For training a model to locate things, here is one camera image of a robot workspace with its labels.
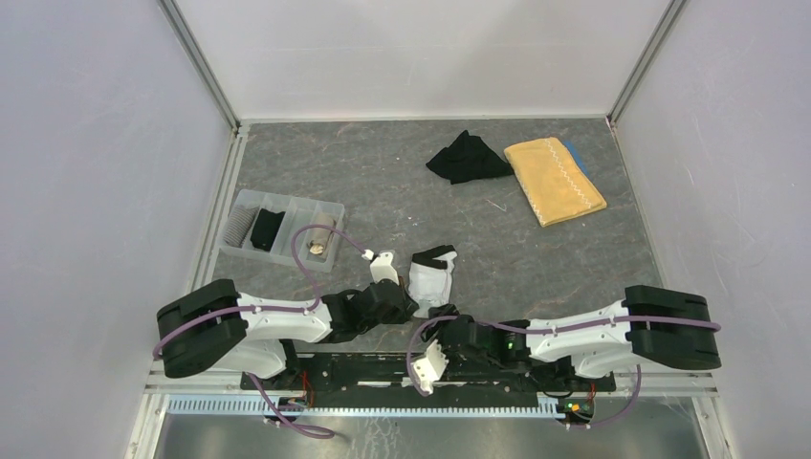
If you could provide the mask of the white underwear black waistband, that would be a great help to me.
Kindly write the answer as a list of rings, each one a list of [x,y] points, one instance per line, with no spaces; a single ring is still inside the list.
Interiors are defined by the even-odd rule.
[[[418,304],[415,317],[428,318],[430,308],[449,303],[456,256],[453,245],[437,246],[411,256],[407,291]]]

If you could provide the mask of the black underwear beige waistband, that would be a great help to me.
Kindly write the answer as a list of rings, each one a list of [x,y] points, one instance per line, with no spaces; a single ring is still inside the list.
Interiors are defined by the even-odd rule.
[[[250,237],[256,250],[270,251],[285,218],[285,211],[272,212],[261,208],[258,211]]]

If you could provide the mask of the clear plastic organizer box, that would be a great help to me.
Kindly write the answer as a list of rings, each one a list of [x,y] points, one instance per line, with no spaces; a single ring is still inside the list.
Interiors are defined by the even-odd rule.
[[[223,243],[224,229],[231,210],[236,205],[259,207],[259,209],[265,208],[272,212],[286,212],[270,251],[256,250],[252,246],[250,237],[253,225],[241,248],[228,247]],[[216,247],[230,256],[290,267],[294,267],[297,262],[301,262],[305,268],[311,271],[329,273],[334,266],[338,252],[340,244],[338,237],[336,235],[332,236],[326,257],[321,258],[308,253],[306,241],[309,230],[300,230],[305,226],[312,226],[314,216],[319,212],[330,214],[336,220],[335,227],[337,229],[341,230],[344,227],[345,207],[342,204],[243,189],[238,192],[226,222],[221,225],[216,239]]]

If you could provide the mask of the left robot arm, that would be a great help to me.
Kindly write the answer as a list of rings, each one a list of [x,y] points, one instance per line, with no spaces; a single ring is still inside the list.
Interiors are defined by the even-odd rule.
[[[405,323],[417,309],[390,279],[308,301],[240,294],[232,280],[218,279],[158,311],[153,356],[170,379],[225,369],[284,390],[300,377],[290,342],[344,343],[378,325]]]

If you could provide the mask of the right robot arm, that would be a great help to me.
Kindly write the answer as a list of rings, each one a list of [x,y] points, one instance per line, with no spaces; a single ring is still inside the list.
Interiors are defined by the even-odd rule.
[[[450,310],[432,319],[420,337],[446,358],[493,371],[552,365],[555,383],[576,390],[646,361],[683,371],[718,369],[719,330],[705,297],[636,285],[608,306],[557,319],[485,322]]]

